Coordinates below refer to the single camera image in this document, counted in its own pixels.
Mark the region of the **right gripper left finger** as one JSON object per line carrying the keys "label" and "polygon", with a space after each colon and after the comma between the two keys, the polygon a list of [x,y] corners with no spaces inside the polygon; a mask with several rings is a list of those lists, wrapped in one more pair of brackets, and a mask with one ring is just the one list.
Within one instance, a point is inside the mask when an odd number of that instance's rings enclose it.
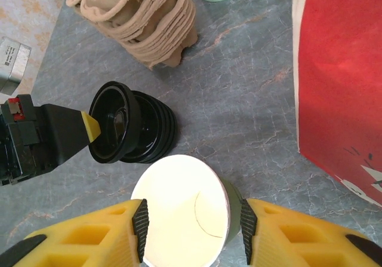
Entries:
{"label": "right gripper left finger", "polygon": [[1,266],[140,266],[148,227],[146,199],[124,201],[32,232]]}

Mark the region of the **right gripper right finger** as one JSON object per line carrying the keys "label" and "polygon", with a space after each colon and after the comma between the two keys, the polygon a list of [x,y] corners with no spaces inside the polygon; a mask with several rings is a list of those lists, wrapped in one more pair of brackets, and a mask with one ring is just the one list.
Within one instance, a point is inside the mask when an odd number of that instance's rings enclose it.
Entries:
{"label": "right gripper right finger", "polygon": [[381,266],[381,247],[355,230],[257,199],[243,199],[248,266]]}

